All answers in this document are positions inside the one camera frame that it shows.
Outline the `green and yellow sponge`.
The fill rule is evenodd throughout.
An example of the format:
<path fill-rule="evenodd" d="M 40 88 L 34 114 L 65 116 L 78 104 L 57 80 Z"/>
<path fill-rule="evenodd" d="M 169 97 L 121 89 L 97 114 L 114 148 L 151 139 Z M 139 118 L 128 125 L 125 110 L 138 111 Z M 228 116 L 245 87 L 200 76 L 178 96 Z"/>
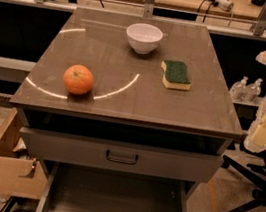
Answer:
<path fill-rule="evenodd" d="M 164 71 L 163 85 L 174 90 L 190 90 L 191 82 L 187 76 L 187 66 L 182 61 L 163 60 L 161 67 Z"/>

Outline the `grey drawer cabinet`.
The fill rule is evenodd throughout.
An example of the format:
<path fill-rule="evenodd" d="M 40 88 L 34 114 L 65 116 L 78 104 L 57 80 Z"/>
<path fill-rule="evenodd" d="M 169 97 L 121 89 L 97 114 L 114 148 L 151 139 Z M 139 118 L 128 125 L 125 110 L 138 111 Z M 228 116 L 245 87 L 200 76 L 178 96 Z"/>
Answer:
<path fill-rule="evenodd" d="M 203 26 L 162 21 L 161 44 L 140 55 L 126 38 L 135 18 L 76 9 L 11 99 L 22 128 L 222 158 L 242 132 L 209 32 Z M 163 60 L 186 64 L 188 91 L 165 88 Z M 92 89 L 81 95 L 68 92 L 62 80 L 76 64 L 87 67 L 94 79 Z M 48 180 L 54 165 L 65 163 L 36 159 Z M 182 183 L 186 204 L 202 183 L 160 179 Z"/>

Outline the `clear pump bottle right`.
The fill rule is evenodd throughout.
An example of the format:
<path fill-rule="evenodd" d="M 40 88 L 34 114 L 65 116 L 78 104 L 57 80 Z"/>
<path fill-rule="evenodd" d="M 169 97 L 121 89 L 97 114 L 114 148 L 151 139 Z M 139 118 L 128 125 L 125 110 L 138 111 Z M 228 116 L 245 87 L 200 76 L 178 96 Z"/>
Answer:
<path fill-rule="evenodd" d="M 246 92 L 243 95 L 243 99 L 245 102 L 253 102 L 261 93 L 261 83 L 262 79 L 257 79 L 255 82 L 250 83 L 247 88 Z"/>

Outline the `white bowl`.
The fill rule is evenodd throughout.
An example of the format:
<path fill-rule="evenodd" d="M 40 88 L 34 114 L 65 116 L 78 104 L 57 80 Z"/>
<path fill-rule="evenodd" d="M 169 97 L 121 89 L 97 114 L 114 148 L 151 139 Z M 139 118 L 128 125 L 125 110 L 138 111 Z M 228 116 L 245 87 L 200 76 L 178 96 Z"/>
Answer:
<path fill-rule="evenodd" d="M 126 30 L 129 45 L 136 53 L 149 54 L 163 39 L 163 32 L 154 25 L 135 23 Z"/>

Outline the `orange fruit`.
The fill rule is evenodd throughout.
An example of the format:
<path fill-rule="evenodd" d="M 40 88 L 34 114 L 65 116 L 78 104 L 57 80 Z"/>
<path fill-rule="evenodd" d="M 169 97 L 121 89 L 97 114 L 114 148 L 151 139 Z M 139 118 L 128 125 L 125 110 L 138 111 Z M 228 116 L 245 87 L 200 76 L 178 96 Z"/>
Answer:
<path fill-rule="evenodd" d="M 63 73 L 65 88 L 71 94 L 83 95 L 93 88 L 93 74 L 84 65 L 72 65 Z"/>

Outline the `cardboard box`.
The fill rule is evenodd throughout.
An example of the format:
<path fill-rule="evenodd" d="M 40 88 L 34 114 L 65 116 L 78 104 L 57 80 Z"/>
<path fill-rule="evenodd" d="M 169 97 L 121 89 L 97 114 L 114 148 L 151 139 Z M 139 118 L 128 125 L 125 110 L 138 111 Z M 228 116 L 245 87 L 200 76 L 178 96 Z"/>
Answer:
<path fill-rule="evenodd" d="M 0 195 L 39 200 L 48 179 L 34 158 L 23 158 L 13 149 L 20 140 L 22 123 L 13 108 L 0 126 Z"/>

